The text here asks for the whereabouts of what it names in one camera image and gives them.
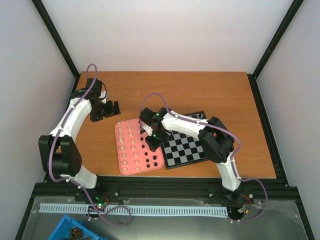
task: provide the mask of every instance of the brown tabletop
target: brown tabletop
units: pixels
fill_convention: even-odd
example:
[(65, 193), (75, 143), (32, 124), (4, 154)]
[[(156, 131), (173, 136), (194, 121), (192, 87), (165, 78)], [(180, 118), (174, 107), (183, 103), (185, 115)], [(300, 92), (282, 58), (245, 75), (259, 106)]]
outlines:
[[(78, 89), (86, 85), (81, 74)], [(209, 119), (218, 117), (242, 143), (235, 157), (241, 177), (276, 178), (254, 97), (245, 72), (130, 72), (100, 71), (108, 99), (118, 101), (121, 114), (92, 123), (87, 117), (77, 135), (76, 145), (84, 166), (101, 176), (122, 176), (119, 171), (115, 139), (117, 122), (139, 117), (144, 97), (161, 93), (169, 108), (180, 114), (204, 111)], [(144, 107), (158, 111), (164, 107), (160, 97), (151, 96)], [(138, 173), (135, 176), (219, 178), (212, 161), (166, 170)]]

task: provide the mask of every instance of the chessboard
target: chessboard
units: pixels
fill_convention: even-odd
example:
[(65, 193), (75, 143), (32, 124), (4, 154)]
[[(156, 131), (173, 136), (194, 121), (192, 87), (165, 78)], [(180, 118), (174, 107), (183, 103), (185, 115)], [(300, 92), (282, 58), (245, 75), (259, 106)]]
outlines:
[[(194, 119), (206, 119), (203, 111), (185, 114)], [(172, 131), (162, 146), (166, 169), (178, 168), (208, 160), (200, 141), (192, 136)]]

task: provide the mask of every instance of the blue plastic container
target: blue plastic container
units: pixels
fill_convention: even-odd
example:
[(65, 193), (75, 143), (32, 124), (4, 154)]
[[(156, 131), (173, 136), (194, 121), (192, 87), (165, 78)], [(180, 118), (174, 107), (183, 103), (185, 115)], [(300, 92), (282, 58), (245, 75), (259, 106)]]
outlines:
[(80, 228), (83, 232), (83, 239), (87, 237), (92, 237), (92, 240), (108, 240), (105, 237), (99, 237), (92, 231), (86, 229), (83, 225), (83, 221), (75, 220), (67, 215), (64, 215), (61, 218), (58, 225), (55, 227), (51, 235), (48, 237), (48, 240), (64, 240), (70, 237), (70, 229), (74, 229), (76, 227)]

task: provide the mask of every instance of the white wall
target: white wall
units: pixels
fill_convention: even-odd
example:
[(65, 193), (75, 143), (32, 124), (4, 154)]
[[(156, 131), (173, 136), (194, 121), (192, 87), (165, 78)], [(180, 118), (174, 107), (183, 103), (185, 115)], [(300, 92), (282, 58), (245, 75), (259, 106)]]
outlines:
[(44, 0), (75, 65), (252, 73), (292, 0)]
[(12, 240), (44, 176), (38, 138), (62, 117), (74, 82), (30, 0), (1, 1), (0, 82), (0, 238)]
[(320, 1), (304, 1), (258, 78), (290, 185), (320, 239)]

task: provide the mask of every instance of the purple cable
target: purple cable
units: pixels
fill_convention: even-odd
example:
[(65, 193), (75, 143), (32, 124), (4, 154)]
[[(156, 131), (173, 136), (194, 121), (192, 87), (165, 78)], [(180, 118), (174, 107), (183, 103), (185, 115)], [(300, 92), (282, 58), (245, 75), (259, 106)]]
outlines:
[[(142, 103), (141, 103), (141, 106), (140, 106), (140, 113), (142, 112), (142, 108), (143, 108), (143, 106), (144, 106), (145, 101), (147, 100), (148, 97), (150, 97), (150, 96), (152, 96), (152, 95), (157, 95), (157, 96), (159, 96), (159, 97), (162, 99), (162, 101), (163, 101), (163, 103), (164, 103), (164, 106), (165, 106), (165, 109), (166, 109), (166, 111), (168, 112), (168, 114), (170, 114), (170, 115), (173, 116), (173, 117), (176, 117), (176, 115), (174, 115), (172, 112), (169, 111), (169, 107), (168, 107), (167, 101), (165, 100), (164, 96), (162, 96), (162, 95), (161, 95), (160, 93), (158, 93), (158, 92), (152, 92), (152, 93), (148, 94), (148, 95), (142, 100)], [(186, 121), (186, 122), (193, 123), (193, 124), (198, 124), (198, 123), (197, 123), (197, 120), (191, 120), (191, 119), (184, 118), (184, 117), (180, 117), (180, 116), (178, 116), (177, 119), (184, 120), (184, 121)], [(234, 176), (235, 176), (237, 179), (239, 179), (241, 182), (248, 182), (248, 181), (253, 181), (253, 180), (254, 180), (254, 181), (257, 181), (257, 182), (261, 185), (261, 187), (262, 187), (262, 189), (263, 189), (263, 191), (264, 191), (264, 195), (265, 195), (265, 207), (263, 208), (263, 210), (262, 210), (257, 216), (255, 216), (255, 217), (253, 217), (253, 218), (251, 218), (251, 219), (249, 219), (249, 220), (244, 220), (244, 221), (241, 221), (241, 222), (242, 222), (242, 223), (247, 223), (247, 222), (251, 222), (252, 220), (255, 220), (255, 219), (259, 218), (259, 217), (266, 211), (266, 209), (267, 209), (268, 202), (269, 202), (269, 201), (268, 201), (268, 194), (267, 194), (267, 191), (266, 191), (265, 186), (263, 185), (263, 183), (262, 183), (259, 179), (257, 179), (257, 178), (240, 179), (240, 176), (238, 175), (238, 173), (237, 173), (237, 171), (236, 171), (235, 164), (234, 164), (235, 155), (239, 152), (239, 150), (240, 150), (241, 147), (242, 147), (242, 144), (241, 144), (239, 138), (237, 138), (237, 137), (236, 137), (234, 134), (232, 134), (231, 132), (229, 132), (229, 131), (221, 128), (221, 127), (218, 127), (218, 126), (209, 124), (209, 123), (199, 122), (199, 125), (207, 126), (207, 127), (213, 128), (213, 129), (217, 129), (217, 130), (219, 130), (219, 131), (221, 131), (221, 132), (224, 132), (224, 133), (230, 135), (231, 137), (233, 137), (233, 138), (238, 142), (238, 148), (237, 148), (237, 149), (231, 154), (231, 156), (230, 156), (230, 158), (233, 160), (233, 161), (231, 161), (230, 163), (231, 163), (231, 168), (232, 168), (232, 171), (233, 171)]]
[[(93, 63), (89, 64), (88, 67), (86, 68), (85, 77), (86, 77), (86, 79), (88, 80), (88, 72), (89, 72), (89, 68), (90, 68), (91, 66), (94, 67), (94, 78), (93, 78), (93, 81), (92, 81), (91, 85), (89, 86), (89, 88), (85, 91), (85, 93), (84, 93), (84, 94), (79, 98), (79, 100), (76, 101), (76, 103), (73, 105), (74, 107), (76, 107), (76, 106), (86, 97), (86, 95), (91, 91), (91, 89), (93, 88), (93, 86), (94, 86), (94, 84), (95, 84), (95, 82), (96, 82), (97, 75), (98, 75), (98, 68), (97, 68), (97, 66), (96, 66), (95, 64), (93, 64)], [(65, 115), (65, 117), (64, 117), (64, 119), (63, 119), (63, 121), (62, 121), (62, 123), (61, 123), (61, 128), (63, 128), (63, 127), (65, 126), (65, 124), (66, 124), (66, 122), (67, 122), (67, 120), (68, 120), (68, 118), (69, 118), (69, 116), (70, 116), (70, 114), (72, 113), (73, 110), (74, 110), (74, 108), (70, 108), (70, 110), (67, 112), (67, 114)], [(51, 145), (51, 149), (50, 149), (50, 154), (49, 154), (49, 163), (48, 163), (50, 178), (51, 178), (52, 181), (54, 181), (54, 182), (56, 182), (56, 183), (68, 179), (68, 177), (61, 177), (61, 178), (57, 179), (57, 178), (55, 178), (55, 176), (54, 176), (54, 174), (53, 174), (53, 172), (52, 172), (52, 160), (53, 160), (54, 150), (55, 150), (55, 146), (56, 146), (56, 144), (57, 144), (58, 137), (60, 136), (60, 133), (61, 133), (61, 132), (62, 132), (62, 130), (59, 129), (59, 130), (57, 131), (54, 139), (53, 139), (53, 142), (52, 142), (52, 145)], [(77, 183), (76, 183), (75, 181), (73, 181), (72, 179), (70, 179), (70, 182), (73, 183), (73, 184), (75, 184), (75, 185), (78, 186), (78, 187), (80, 186), (79, 184), (77, 184)], [(130, 222), (130, 220), (131, 220), (131, 211), (130, 211), (130, 209), (129, 209), (128, 207), (126, 207), (126, 206), (116, 206), (116, 207), (110, 209), (110, 210), (109, 210), (108, 212), (106, 212), (105, 214), (101, 215), (101, 214), (99, 213), (98, 209), (96, 208), (96, 206), (94, 205), (94, 203), (93, 203), (90, 195), (88, 194), (88, 191), (87, 191), (83, 186), (81, 186), (81, 188), (83, 189), (83, 191), (85, 192), (86, 196), (88, 197), (90, 203), (92, 204), (93, 209), (96, 211), (96, 213), (99, 215), (99, 217), (102, 218), (107, 224), (110, 224), (110, 225), (115, 226), (115, 227), (121, 227), (121, 226), (124, 226), (124, 225), (126, 225), (126, 224), (128, 224), (128, 223)], [(126, 210), (128, 211), (128, 213), (129, 213), (129, 219), (128, 219), (127, 222), (118, 225), (118, 224), (114, 224), (114, 223), (112, 223), (112, 222), (109, 222), (109, 221), (107, 221), (106, 219), (103, 218), (103, 216), (107, 215), (108, 213), (110, 213), (110, 212), (112, 212), (113, 210), (118, 209), (118, 208), (124, 208), (124, 209), (126, 209)]]

